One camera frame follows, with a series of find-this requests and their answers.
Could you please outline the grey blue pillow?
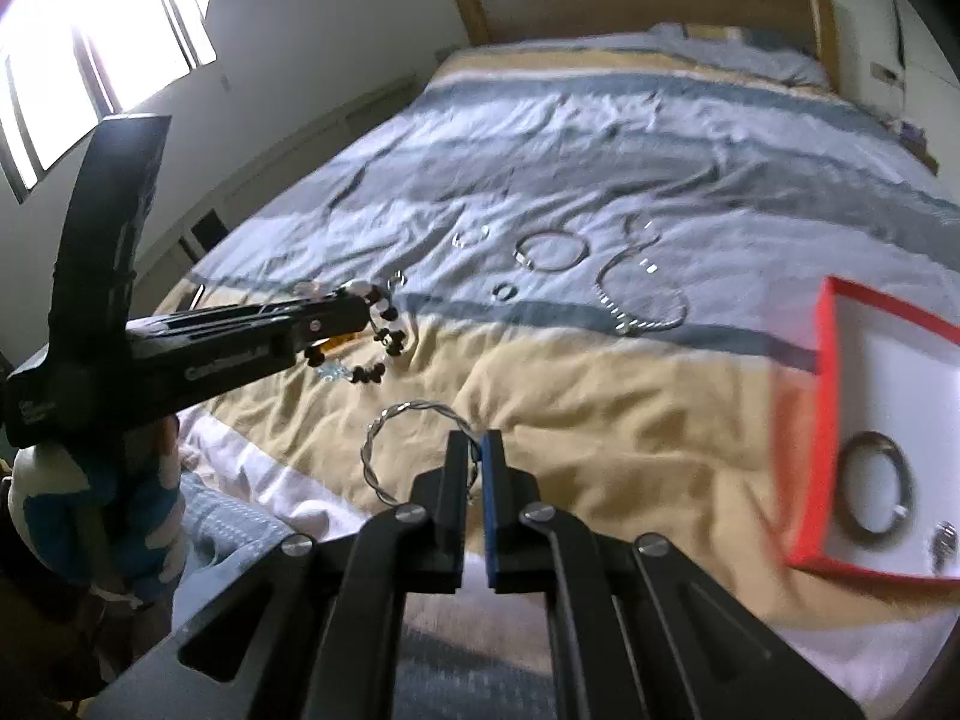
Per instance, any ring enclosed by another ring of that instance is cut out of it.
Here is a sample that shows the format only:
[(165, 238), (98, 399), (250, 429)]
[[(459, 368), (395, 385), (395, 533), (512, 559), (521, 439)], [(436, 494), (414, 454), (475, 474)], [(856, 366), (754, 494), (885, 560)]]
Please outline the grey blue pillow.
[(665, 54), (705, 67), (740, 71), (786, 86), (830, 89), (825, 67), (804, 47), (776, 31), (738, 26), (659, 23), (648, 32)]

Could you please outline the window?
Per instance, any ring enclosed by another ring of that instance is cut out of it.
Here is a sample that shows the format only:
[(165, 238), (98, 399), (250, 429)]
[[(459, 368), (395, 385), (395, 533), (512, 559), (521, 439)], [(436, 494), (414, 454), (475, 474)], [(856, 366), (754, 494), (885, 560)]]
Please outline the window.
[(18, 202), (88, 132), (213, 64), (210, 0), (2, 0), (2, 176)]

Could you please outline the thin silver bangle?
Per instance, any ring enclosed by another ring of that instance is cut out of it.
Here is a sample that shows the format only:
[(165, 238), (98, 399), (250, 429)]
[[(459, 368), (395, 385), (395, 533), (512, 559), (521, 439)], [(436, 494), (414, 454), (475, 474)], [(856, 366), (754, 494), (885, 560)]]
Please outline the thin silver bangle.
[(589, 254), (589, 241), (584, 236), (563, 229), (529, 232), (514, 244), (512, 251), (517, 265), (547, 275), (573, 270)]

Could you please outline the dark bangle in box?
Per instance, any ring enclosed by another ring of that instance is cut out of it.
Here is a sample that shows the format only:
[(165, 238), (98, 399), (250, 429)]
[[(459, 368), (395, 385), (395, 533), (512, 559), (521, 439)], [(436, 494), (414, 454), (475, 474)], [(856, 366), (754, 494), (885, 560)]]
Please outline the dark bangle in box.
[(861, 431), (836, 459), (836, 522), (854, 543), (896, 538), (913, 513), (913, 475), (903, 450), (884, 434)]

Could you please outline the wooden nightstand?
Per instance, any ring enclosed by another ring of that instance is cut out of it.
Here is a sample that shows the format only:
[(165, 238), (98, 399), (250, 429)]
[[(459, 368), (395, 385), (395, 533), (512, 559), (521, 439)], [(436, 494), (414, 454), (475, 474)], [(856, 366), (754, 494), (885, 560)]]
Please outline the wooden nightstand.
[(928, 137), (926, 137), (926, 130), (923, 127), (918, 127), (913, 122), (900, 119), (900, 121), (895, 122), (893, 132), (895, 132), (900, 145), (923, 166), (926, 166), (931, 174), (934, 174), (934, 176), (939, 174), (939, 161), (929, 153)]

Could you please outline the wooden headboard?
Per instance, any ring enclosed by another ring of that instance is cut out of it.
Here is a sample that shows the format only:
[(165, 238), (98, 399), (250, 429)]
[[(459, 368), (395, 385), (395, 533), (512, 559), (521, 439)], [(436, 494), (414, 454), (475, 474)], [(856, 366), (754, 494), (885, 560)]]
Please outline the wooden headboard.
[(833, 0), (455, 0), (473, 47), (638, 32), (662, 21), (766, 29), (799, 39), (839, 88)]

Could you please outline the low white wall cabinet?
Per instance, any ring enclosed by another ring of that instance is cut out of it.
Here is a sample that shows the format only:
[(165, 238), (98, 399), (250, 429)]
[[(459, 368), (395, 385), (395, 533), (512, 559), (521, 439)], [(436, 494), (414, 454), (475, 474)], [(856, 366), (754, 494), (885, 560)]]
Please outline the low white wall cabinet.
[(415, 73), (397, 76), (319, 115), (226, 177), (140, 255), (133, 305), (155, 309), (189, 268), (205, 257), (208, 247), (194, 232), (203, 218), (215, 215), (226, 231), (235, 229), (302, 177), (404, 109), (419, 89)]

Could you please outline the twisted silver bangle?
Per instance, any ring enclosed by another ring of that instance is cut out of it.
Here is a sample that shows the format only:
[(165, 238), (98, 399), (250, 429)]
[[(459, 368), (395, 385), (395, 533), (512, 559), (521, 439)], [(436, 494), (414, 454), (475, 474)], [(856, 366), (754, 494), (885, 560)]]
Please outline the twisted silver bangle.
[(402, 400), (382, 408), (366, 427), (359, 446), (361, 477), (387, 507), (405, 504), (413, 477), (443, 463), (446, 439), (466, 441), (467, 499), (480, 478), (480, 434), (470, 421), (436, 400)]

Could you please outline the striped duvet cover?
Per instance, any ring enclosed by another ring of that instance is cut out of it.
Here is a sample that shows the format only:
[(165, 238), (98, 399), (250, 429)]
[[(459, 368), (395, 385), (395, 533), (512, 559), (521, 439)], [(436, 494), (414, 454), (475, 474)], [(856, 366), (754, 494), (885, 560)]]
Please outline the striped duvet cover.
[[(517, 265), (540, 229), (589, 257)], [(452, 406), (498, 429), (556, 505), (620, 538), (658, 530), (872, 718), (923, 718), (957, 626), (952, 590), (793, 571), (781, 466), (814, 437), (823, 278), (958, 314), (958, 210), (872, 117), (658, 54), (500, 47), (448, 60), (407, 109), (311, 172), (195, 265), (202, 304), (387, 284), (409, 341), (377, 385), (369, 338), (185, 411), (208, 499), (201, 569), (270, 536), (354, 532), (381, 505), (359, 446), (382, 408)]]

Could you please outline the red white jewelry box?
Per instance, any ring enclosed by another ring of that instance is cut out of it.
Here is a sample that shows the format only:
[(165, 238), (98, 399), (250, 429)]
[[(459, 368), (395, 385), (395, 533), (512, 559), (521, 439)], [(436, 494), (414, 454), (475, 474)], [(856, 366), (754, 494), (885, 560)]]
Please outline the red white jewelry box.
[(781, 466), (794, 569), (957, 587), (958, 328), (854, 281), (823, 280), (815, 418)]

